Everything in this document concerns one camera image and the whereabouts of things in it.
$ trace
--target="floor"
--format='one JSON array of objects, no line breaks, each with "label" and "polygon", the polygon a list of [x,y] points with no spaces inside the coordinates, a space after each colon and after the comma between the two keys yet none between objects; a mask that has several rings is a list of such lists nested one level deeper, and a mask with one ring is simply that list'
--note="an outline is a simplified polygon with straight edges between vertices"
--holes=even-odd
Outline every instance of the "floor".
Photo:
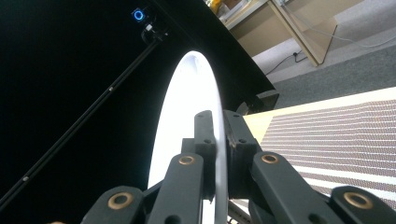
[{"label": "floor", "polygon": [[[334,35],[355,40],[361,45],[377,45],[386,42],[396,36],[396,21],[394,20],[396,10],[394,8],[396,8],[396,1],[393,0],[380,2],[364,0],[335,16],[338,26]],[[253,60],[272,83],[277,83],[394,45],[396,45],[396,38],[375,48],[364,48],[351,42],[333,38],[326,59],[320,66],[315,67],[308,60],[296,63],[293,57],[290,57],[268,74],[283,59],[292,55],[293,52],[301,50],[294,39],[289,39],[254,56]]]}]

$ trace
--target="gray carpet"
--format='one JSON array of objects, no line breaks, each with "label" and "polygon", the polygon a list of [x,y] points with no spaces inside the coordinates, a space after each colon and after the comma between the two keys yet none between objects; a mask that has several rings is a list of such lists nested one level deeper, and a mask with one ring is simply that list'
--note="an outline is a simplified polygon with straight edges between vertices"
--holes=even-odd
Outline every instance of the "gray carpet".
[{"label": "gray carpet", "polygon": [[276,109],[396,86],[396,46],[274,83]]}]

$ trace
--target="striped mat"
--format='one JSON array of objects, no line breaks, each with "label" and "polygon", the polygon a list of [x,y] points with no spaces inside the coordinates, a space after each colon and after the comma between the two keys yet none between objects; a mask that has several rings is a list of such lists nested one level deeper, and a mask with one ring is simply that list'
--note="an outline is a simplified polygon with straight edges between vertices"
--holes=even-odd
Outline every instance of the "striped mat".
[{"label": "striped mat", "polygon": [[396,209],[396,100],[275,116],[261,147],[321,193],[352,185]]}]

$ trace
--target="black rod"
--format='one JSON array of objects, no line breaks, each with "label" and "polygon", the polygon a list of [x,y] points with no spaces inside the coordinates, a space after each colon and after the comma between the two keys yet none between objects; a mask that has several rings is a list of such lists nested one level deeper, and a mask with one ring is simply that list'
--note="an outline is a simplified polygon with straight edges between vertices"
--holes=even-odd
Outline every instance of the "black rod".
[{"label": "black rod", "polygon": [[146,49],[117,77],[117,79],[99,96],[93,104],[76,120],[75,123],[55,142],[55,144],[29,169],[29,171],[2,197],[0,200],[0,212],[15,198],[15,196],[35,177],[38,172],[62,149],[67,141],[79,130],[79,128],[92,116],[92,114],[105,102],[110,94],[132,74],[136,67],[145,60],[158,46],[159,40],[149,44]]}]

